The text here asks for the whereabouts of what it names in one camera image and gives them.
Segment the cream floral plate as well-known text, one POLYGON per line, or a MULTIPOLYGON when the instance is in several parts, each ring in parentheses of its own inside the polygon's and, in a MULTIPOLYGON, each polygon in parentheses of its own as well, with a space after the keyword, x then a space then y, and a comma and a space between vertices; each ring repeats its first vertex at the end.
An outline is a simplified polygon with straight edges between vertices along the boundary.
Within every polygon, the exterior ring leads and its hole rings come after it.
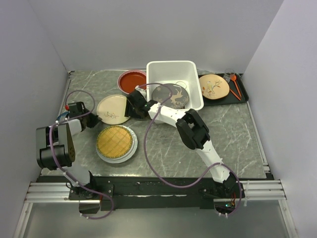
POLYGON ((126 97, 110 95, 102 99, 97 106, 97 115, 101 121, 109 125, 125 123, 130 119, 125 116, 126 97))

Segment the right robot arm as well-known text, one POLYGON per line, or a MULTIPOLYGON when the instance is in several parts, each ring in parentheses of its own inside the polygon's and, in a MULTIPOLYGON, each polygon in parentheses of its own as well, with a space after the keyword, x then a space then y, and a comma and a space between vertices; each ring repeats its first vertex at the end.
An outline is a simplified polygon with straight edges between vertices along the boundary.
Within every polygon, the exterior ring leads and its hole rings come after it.
POLYGON ((242 196, 242 186, 238 176, 230 167, 223 163, 222 158, 220 158, 213 147, 207 125, 195 109, 182 112, 163 106, 154 100, 146 101, 138 90, 128 94, 127 101, 139 116, 151 118, 151 122, 144 134, 143 150, 150 169, 160 181, 173 188, 185 189, 198 184, 205 174, 210 172, 213 181, 218 183, 216 190, 221 197, 229 197, 234 192, 234 186, 238 186, 239 196, 242 196), (183 144, 187 148, 196 151, 207 165, 208 168, 193 183, 189 185, 171 184, 161 177, 151 165, 147 154, 147 136, 152 124, 157 120, 175 127, 183 144))

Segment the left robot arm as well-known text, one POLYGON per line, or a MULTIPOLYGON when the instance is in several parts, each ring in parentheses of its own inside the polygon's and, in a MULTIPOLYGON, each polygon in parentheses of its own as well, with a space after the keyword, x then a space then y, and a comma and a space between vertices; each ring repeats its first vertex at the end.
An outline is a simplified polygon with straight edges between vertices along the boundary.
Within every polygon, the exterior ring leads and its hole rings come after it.
POLYGON ((96 180, 90 171, 75 162, 75 148, 72 136, 99 123, 98 116, 91 113, 83 102, 65 106, 64 121, 57 121, 55 127, 36 129, 36 159, 40 168, 59 170, 68 179, 70 191, 85 199, 98 195, 96 180))

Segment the grey deer pattern plate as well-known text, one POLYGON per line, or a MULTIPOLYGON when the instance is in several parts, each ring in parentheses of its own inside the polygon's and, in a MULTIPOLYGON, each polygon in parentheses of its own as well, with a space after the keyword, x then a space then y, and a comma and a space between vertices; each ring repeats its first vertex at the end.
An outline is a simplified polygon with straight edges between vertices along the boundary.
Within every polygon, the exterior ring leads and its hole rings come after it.
POLYGON ((153 90, 152 100, 172 109, 184 109, 189 102, 189 94, 184 87, 167 83, 153 90))

